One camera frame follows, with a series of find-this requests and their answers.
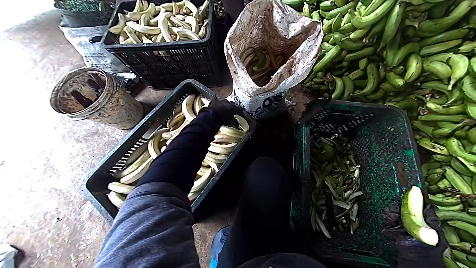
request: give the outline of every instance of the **white plastic bag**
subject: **white plastic bag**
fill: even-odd
[[[233,93],[228,99],[254,118],[282,113],[288,89],[305,79],[314,67],[323,36],[320,22],[301,16],[280,0],[252,1],[225,40],[225,56],[233,79]],[[258,46],[288,59],[263,87],[252,81],[239,58],[247,48]]]
[[[100,68],[105,72],[119,73],[130,72],[120,60],[104,49],[99,42],[90,42],[92,37],[100,36],[108,30],[107,25],[96,27],[59,27],[64,33],[64,37],[73,45],[78,53],[83,57],[87,67]]]

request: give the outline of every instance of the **dark pants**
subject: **dark pants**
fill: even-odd
[[[217,268],[235,268],[254,258],[289,252],[291,183],[270,157],[256,159],[243,189]]]

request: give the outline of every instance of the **rusty metal container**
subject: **rusty metal container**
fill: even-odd
[[[117,79],[95,67],[64,76],[54,87],[51,107],[72,120],[89,119],[118,129],[134,127],[144,108],[119,86]]]

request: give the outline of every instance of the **dark sleeve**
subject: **dark sleeve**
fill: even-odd
[[[176,186],[137,186],[114,219],[97,268],[200,267],[187,195]]]
[[[188,194],[208,147],[221,127],[215,113],[209,108],[201,109],[198,116],[157,156],[137,185],[168,182]]]
[[[199,267],[187,194],[221,124],[204,108],[159,154],[119,210],[95,267]]]

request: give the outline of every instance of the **black glove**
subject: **black glove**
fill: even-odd
[[[426,223],[438,233],[436,246],[425,244],[405,231],[400,219],[400,203],[390,204],[381,215],[384,225],[382,232],[397,248],[398,267],[444,267],[442,254],[448,247],[448,242],[441,230],[440,221],[431,205],[425,207],[423,215]]]
[[[243,115],[243,110],[236,106],[234,102],[229,102],[225,99],[219,100],[216,95],[210,101],[208,108],[200,110],[209,110],[215,115],[220,125],[238,127],[238,121],[235,119],[235,115]]]

